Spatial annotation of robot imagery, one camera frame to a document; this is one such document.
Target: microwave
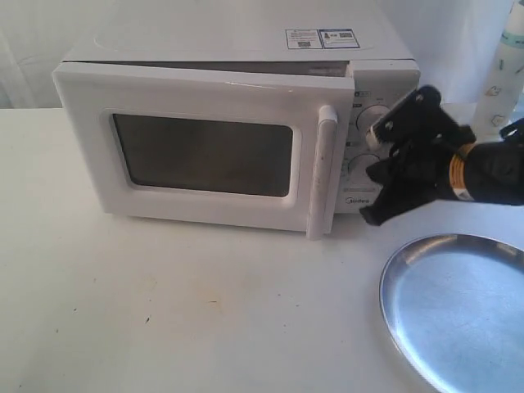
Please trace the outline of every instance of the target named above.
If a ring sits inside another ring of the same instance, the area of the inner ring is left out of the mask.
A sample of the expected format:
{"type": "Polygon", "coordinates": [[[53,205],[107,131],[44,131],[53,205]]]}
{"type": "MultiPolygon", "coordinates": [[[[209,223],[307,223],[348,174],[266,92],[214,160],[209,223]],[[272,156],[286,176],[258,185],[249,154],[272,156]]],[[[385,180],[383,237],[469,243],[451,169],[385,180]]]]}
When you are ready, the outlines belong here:
{"type": "Polygon", "coordinates": [[[420,72],[369,0],[126,0],[53,72],[104,211],[330,233],[420,72]]]}

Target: bottle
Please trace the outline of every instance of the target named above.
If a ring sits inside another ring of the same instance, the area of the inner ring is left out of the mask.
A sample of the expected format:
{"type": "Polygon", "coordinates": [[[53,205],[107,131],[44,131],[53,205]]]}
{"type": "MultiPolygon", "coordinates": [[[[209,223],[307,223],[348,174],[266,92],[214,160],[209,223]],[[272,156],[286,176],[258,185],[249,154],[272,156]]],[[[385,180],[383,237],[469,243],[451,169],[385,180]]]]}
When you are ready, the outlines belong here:
{"type": "Polygon", "coordinates": [[[484,140],[499,140],[499,130],[510,121],[524,88],[524,0],[509,14],[495,59],[472,122],[484,140]]]}

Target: white table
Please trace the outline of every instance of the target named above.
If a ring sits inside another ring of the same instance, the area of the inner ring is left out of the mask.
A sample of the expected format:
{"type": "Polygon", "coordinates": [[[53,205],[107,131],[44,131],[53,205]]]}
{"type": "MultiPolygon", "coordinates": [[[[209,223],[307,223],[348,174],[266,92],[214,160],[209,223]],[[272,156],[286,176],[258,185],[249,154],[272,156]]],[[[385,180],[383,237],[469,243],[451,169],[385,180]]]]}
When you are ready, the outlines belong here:
{"type": "Polygon", "coordinates": [[[0,111],[1,392],[430,391],[378,307],[388,257],[474,233],[524,248],[524,209],[434,203],[333,235],[102,213],[62,110],[0,111]]]}

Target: microwave window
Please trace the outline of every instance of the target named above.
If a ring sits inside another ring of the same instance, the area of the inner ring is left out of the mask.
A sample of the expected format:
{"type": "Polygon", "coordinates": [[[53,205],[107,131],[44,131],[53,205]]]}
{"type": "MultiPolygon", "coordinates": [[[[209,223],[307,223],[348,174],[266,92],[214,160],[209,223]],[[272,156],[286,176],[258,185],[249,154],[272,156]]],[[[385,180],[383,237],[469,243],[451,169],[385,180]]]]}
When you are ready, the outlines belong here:
{"type": "Polygon", "coordinates": [[[118,114],[113,120],[136,184],[266,197],[289,193],[289,127],[118,114]]]}

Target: metal plate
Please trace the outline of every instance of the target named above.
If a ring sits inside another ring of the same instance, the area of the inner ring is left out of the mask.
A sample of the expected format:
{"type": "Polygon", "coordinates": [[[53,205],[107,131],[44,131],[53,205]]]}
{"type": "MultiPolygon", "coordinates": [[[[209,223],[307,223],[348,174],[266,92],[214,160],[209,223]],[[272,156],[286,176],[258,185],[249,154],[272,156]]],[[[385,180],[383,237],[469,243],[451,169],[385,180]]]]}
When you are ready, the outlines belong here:
{"type": "Polygon", "coordinates": [[[524,391],[524,253],[467,235],[417,240],[387,263],[382,314],[440,392],[524,391]]]}

